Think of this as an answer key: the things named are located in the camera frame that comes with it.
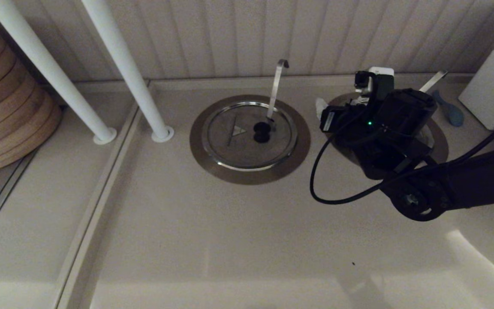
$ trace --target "sink drain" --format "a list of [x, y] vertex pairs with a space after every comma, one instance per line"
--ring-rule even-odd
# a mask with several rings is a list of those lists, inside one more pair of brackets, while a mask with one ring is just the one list
[[244, 95], [208, 107], [194, 122], [190, 147], [208, 172], [238, 184], [263, 184], [290, 174], [310, 148], [302, 116], [276, 101], [266, 118], [269, 98]]

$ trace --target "black cable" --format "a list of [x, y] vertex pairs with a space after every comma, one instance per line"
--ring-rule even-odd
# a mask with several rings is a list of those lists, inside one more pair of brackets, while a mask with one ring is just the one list
[[456, 164], [461, 164], [464, 161], [468, 160], [470, 157], [474, 156], [480, 150], [482, 150], [485, 146], [487, 146], [494, 139], [494, 132], [493, 132], [488, 137], [486, 137], [486, 139], [484, 139], [482, 142], [480, 142], [478, 145], [476, 145], [474, 148], [470, 149], [467, 153], [456, 158], [453, 161], [449, 161], [449, 162], [445, 162], [443, 164], [437, 164], [437, 165], [433, 165], [433, 166], [425, 166], [425, 167], [421, 167], [421, 168], [416, 169], [416, 170], [411, 170], [409, 172], [406, 172], [405, 174], [401, 174], [401, 175], [398, 175], [394, 178], [384, 180], [383, 182], [380, 182], [379, 184], [376, 184], [376, 185], [372, 186], [371, 188], [368, 188], [365, 191], [362, 191], [356, 195], [353, 195], [353, 196], [350, 196], [347, 198], [343, 198], [341, 200], [325, 200], [325, 199], [317, 196], [316, 192], [314, 191], [314, 176], [316, 175], [316, 169], [317, 169], [317, 165], [319, 163], [319, 159], [321, 158], [323, 152], [325, 151], [327, 146], [329, 146], [329, 143], [331, 143], [331, 141], [335, 135], [336, 135], [336, 133], [333, 134], [329, 139], [327, 139], [327, 142], [325, 142], [325, 144], [323, 145], [323, 147], [319, 151], [318, 156], [316, 157], [316, 161], [314, 162], [314, 166], [312, 168], [312, 174], [310, 176], [310, 193], [312, 194], [312, 197], [316, 201], [323, 203], [323, 204], [328, 204], [328, 205], [339, 205], [339, 204], [350, 203], [350, 202], [353, 202], [355, 200], [359, 200], [360, 198], [365, 197], [365, 196], [379, 190], [380, 188], [391, 184], [392, 182], [402, 180], [406, 177], [413, 176], [415, 174], [422, 173], [422, 172], [427, 172], [429, 170], [434, 170], [434, 169], [439, 168], [439, 167], [444, 167], [444, 166], [450, 167], [450, 166], [453, 166]]

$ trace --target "paneled wall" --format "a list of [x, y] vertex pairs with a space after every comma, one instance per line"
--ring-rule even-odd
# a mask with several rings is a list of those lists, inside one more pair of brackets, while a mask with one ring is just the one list
[[[494, 0], [107, 0], [145, 78], [475, 72]], [[80, 0], [15, 0], [75, 81], [121, 79]]]

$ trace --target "blue brush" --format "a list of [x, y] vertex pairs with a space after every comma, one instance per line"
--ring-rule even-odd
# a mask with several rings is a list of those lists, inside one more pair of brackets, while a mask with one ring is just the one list
[[442, 99], [439, 90], [435, 90], [432, 93], [432, 96], [434, 97], [434, 100], [441, 105], [443, 115], [445, 115], [445, 118], [449, 120], [449, 123], [451, 123], [454, 127], [461, 127], [464, 123], [464, 114], [462, 111], [458, 107], [451, 103], [447, 103], [444, 99]]

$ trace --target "white pipe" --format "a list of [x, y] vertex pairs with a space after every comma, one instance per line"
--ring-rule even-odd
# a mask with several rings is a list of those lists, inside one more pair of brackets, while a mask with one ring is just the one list
[[110, 6], [104, 0], [82, 0], [82, 2], [119, 72], [153, 129], [152, 139], [156, 142], [168, 141], [173, 136], [174, 131], [165, 125], [161, 114], [159, 114], [127, 43], [125, 43], [121, 31], [117, 27]]
[[20, 14], [12, 0], [0, 0], [0, 23], [16, 41], [47, 81], [94, 133], [94, 142], [100, 145], [112, 141], [117, 132], [107, 127], [87, 103], [66, 73], [54, 60], [39, 37]]

